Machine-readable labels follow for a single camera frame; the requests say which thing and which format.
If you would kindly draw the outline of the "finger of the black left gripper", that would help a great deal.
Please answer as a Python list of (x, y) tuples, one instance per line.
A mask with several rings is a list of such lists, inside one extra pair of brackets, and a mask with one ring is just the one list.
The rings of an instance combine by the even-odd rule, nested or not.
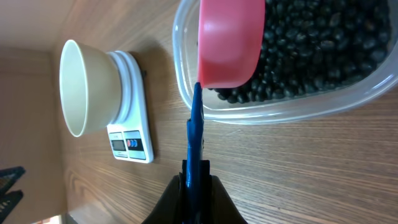
[(3, 222), (9, 216), (23, 196), (23, 192), (21, 190), (17, 190), (1, 197), (0, 222)]
[(5, 195), (24, 174), (25, 169), (21, 166), (1, 170), (1, 195)]

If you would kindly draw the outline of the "pink scoop with blue handle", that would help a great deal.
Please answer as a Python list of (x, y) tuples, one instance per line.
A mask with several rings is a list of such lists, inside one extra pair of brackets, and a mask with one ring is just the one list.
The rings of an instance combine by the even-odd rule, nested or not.
[(184, 223), (202, 223), (203, 89), (234, 88), (250, 79), (259, 60), (265, 16), (264, 0), (204, 0), (200, 3), (198, 78), (187, 121)]

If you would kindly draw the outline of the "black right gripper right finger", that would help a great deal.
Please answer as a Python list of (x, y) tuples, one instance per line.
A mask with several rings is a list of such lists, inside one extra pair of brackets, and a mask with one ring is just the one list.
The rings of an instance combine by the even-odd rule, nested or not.
[(210, 174), (210, 162), (201, 161), (201, 221), (210, 224), (247, 224), (220, 179)]

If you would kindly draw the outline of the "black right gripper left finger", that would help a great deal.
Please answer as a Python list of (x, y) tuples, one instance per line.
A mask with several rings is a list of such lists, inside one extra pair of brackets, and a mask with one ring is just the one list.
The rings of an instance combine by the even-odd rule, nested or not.
[(185, 179), (187, 161), (182, 171), (172, 177), (153, 210), (142, 224), (182, 224), (185, 219)]

